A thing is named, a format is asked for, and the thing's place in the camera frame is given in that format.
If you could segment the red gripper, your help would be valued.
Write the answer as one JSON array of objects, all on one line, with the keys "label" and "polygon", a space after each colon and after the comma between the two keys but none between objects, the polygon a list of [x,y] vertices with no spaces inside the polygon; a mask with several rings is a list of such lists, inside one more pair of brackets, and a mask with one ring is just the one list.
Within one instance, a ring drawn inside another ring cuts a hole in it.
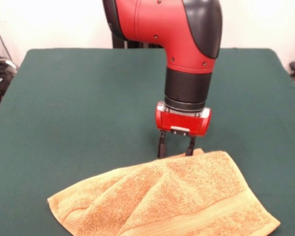
[{"label": "red gripper", "polygon": [[210,120],[210,108],[205,107],[196,113],[183,113],[170,109],[163,101],[158,102],[155,110],[155,123],[160,130],[157,157],[164,158],[166,155],[165,131],[190,136],[185,156],[192,156],[196,141],[195,136],[204,136],[207,133]]}]

